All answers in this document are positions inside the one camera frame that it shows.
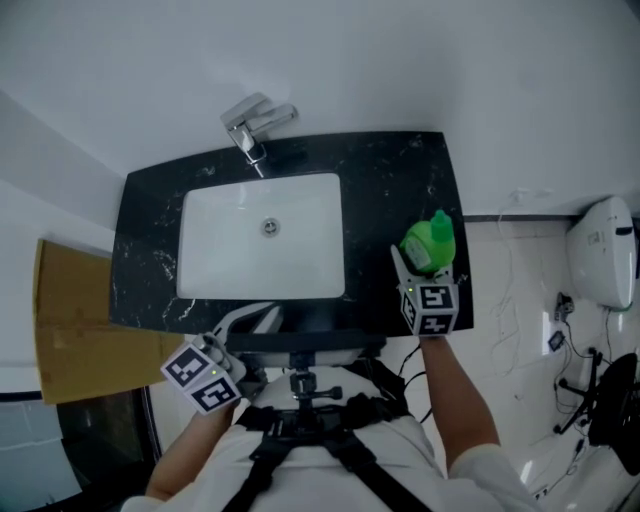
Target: toilet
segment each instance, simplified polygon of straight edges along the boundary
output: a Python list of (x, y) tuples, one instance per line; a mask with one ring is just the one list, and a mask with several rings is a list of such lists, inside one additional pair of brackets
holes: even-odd
[(618, 310), (631, 305), (638, 271), (636, 235), (621, 198), (591, 207), (567, 233), (567, 256), (583, 298)]

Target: chrome faucet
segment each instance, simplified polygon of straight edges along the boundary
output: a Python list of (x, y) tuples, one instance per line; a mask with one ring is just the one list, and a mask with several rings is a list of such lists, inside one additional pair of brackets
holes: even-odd
[(220, 116), (229, 136), (246, 155), (247, 161), (256, 168), (260, 177), (264, 176), (258, 164), (266, 158), (267, 152), (254, 136), (289, 121), (296, 115), (296, 109), (289, 103), (258, 113), (258, 107), (266, 101), (267, 97), (257, 92)]

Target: soap bottle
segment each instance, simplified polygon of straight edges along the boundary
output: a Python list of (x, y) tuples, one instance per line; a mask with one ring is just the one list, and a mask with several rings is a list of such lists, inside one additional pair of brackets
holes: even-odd
[(456, 255), (451, 217), (437, 210), (430, 221), (417, 222), (400, 243), (400, 250), (420, 273), (427, 274), (446, 267)]

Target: black marble countertop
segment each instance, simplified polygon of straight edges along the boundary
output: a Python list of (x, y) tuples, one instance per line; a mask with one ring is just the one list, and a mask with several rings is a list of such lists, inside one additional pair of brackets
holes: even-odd
[[(345, 294), (281, 301), (287, 332), (361, 328), (409, 335), (400, 313), (389, 247), (442, 208), (453, 219), (459, 285), (456, 329), (473, 327), (469, 253), (449, 153), (441, 133), (366, 132), (265, 143), (277, 177), (334, 172), (340, 177)], [(190, 190), (258, 179), (233, 147), (129, 174), (113, 248), (113, 323), (179, 333), (211, 330), (229, 311), (255, 301), (181, 299), (176, 272), (184, 196)]]

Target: cardboard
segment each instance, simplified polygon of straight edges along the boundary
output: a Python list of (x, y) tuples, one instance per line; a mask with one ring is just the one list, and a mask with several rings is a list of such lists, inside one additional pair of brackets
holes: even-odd
[(109, 324), (111, 260), (41, 240), (33, 279), (44, 402), (110, 395), (164, 380), (183, 336)]

